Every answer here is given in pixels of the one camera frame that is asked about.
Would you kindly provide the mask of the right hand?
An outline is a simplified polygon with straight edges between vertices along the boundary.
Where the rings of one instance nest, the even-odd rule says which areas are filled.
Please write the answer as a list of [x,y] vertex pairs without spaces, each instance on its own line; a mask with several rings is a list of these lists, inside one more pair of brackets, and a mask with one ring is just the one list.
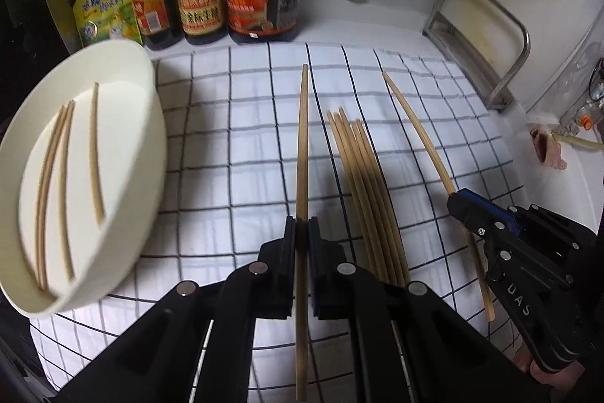
[[551,402],[603,401],[603,338],[588,355],[574,360],[558,372],[546,372],[536,364],[535,355],[518,329],[521,346],[513,357],[514,365],[549,391]]

